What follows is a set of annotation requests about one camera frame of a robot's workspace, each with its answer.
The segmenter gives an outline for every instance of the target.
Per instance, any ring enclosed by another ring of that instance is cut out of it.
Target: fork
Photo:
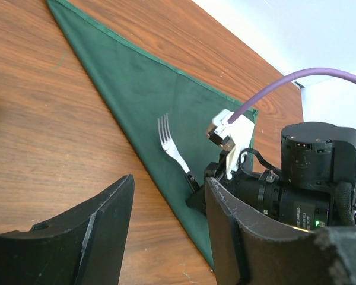
[[[182,167],[183,171],[185,172],[185,177],[189,182],[192,191],[198,191],[199,185],[195,180],[194,175],[190,171],[189,166],[187,165],[183,157],[180,155],[178,148],[174,143],[173,138],[171,137],[169,119],[167,117],[167,114],[163,115],[161,118],[158,119],[158,134],[160,135],[162,149],[168,156],[174,158]]]
[[[174,158],[179,163],[185,174],[188,174],[190,172],[189,166],[187,166],[187,163],[180,155],[178,148],[171,137],[167,114],[158,119],[158,134],[160,135],[162,149],[167,155]]]

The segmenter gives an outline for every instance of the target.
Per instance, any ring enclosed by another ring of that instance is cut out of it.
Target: green cloth napkin
[[[205,131],[218,112],[236,110],[241,103],[135,46],[68,1],[46,1],[163,197],[213,268],[207,219],[185,203],[190,187],[161,148],[157,118],[169,114],[174,141],[203,183],[204,169],[220,153]],[[245,113],[253,122],[257,114],[254,109]]]

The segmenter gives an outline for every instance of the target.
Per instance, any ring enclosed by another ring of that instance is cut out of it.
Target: camera label
[[[295,222],[297,227],[311,230],[314,223],[315,206],[303,202],[294,203]]]

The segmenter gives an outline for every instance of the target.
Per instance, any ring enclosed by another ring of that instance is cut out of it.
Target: black plastic part
[[[356,227],[297,230],[213,178],[206,179],[206,209],[217,284],[356,284]]]
[[[118,284],[134,198],[127,175],[74,208],[0,235],[0,285]]]
[[[187,180],[187,182],[189,183],[190,187],[191,187],[191,191],[193,193],[195,193],[196,191],[199,190],[200,186],[198,184],[198,182],[196,181],[194,174],[189,171],[188,173],[185,174],[185,178]]]
[[[225,160],[228,152],[222,151],[219,155],[219,162],[211,162],[204,171],[205,179],[208,177],[214,177],[223,183],[228,189],[237,192],[240,189],[239,182],[245,177],[245,175],[234,175],[234,179],[227,180],[225,176]],[[247,156],[244,161],[244,168],[248,171],[252,171],[252,158]],[[186,199],[186,205],[190,208],[194,208],[200,211],[202,214],[206,215],[206,196],[205,196],[205,185],[203,184],[195,191],[188,199]]]
[[[216,127],[214,127],[212,130],[209,131],[209,139],[216,145],[225,145],[229,140],[230,137],[227,136],[225,139],[222,139],[215,133]]]
[[[281,132],[282,180],[306,190],[330,183],[356,185],[356,129],[322,122],[286,126]]]

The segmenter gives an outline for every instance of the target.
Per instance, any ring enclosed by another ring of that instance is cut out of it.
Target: metal fork
[[[158,119],[158,134],[160,135],[163,150],[179,163],[185,174],[188,174],[190,172],[189,166],[187,166],[185,160],[179,154],[177,146],[171,137],[167,114]]]

